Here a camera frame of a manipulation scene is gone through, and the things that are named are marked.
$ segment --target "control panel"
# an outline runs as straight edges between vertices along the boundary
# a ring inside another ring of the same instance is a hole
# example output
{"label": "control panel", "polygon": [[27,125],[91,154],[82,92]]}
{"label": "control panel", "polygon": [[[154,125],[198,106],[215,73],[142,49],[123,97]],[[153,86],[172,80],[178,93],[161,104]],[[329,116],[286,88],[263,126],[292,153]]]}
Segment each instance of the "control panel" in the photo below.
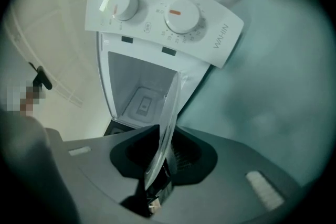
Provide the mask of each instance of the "control panel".
{"label": "control panel", "polygon": [[221,68],[243,25],[214,0],[88,0],[85,29],[149,40]]}

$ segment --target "dial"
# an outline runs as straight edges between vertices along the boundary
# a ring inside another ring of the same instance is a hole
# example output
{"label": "dial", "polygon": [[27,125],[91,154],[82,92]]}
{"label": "dial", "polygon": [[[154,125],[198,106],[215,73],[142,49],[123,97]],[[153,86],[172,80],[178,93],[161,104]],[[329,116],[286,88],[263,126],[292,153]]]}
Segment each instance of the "dial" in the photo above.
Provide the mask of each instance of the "dial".
{"label": "dial", "polygon": [[131,19],[139,8],[139,0],[108,0],[107,9],[113,18],[118,20]]}
{"label": "dial", "polygon": [[201,17],[199,11],[191,0],[176,0],[168,6],[165,21],[171,31],[186,34],[196,28]]}

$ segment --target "black handle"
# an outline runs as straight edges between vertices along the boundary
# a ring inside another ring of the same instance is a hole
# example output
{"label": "black handle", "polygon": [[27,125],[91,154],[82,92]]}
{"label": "black handle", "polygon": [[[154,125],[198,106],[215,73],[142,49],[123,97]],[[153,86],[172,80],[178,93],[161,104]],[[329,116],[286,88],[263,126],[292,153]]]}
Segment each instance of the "black handle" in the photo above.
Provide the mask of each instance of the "black handle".
{"label": "black handle", "polygon": [[33,87],[42,87],[42,84],[43,84],[48,90],[51,90],[53,88],[53,85],[48,79],[47,74],[44,72],[44,68],[42,66],[39,66],[35,70],[37,72],[37,75],[35,79],[33,80]]}

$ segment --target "open lid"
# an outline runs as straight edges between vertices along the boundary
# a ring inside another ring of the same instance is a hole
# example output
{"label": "open lid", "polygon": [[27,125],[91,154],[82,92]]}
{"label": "open lid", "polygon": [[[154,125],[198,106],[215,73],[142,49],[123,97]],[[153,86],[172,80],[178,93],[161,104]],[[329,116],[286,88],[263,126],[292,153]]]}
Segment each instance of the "open lid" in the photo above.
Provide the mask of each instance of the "open lid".
{"label": "open lid", "polygon": [[180,74],[177,72],[169,88],[159,121],[159,148],[157,149],[156,154],[154,155],[152,162],[150,163],[144,175],[145,190],[147,190],[155,181],[169,150],[171,150],[170,145],[176,126],[180,101],[180,91],[181,77]]}

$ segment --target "white washing machine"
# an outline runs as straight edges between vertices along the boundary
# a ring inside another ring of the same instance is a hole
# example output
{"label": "white washing machine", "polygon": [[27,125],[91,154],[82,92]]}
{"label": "white washing machine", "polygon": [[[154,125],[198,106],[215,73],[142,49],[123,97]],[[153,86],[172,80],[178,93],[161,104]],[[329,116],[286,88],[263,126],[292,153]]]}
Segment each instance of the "white washing machine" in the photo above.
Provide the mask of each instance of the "white washing machine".
{"label": "white washing machine", "polygon": [[210,65],[222,68],[243,21],[214,0],[88,0],[86,30],[97,32],[101,84],[112,118],[159,123],[178,72],[178,111]]}

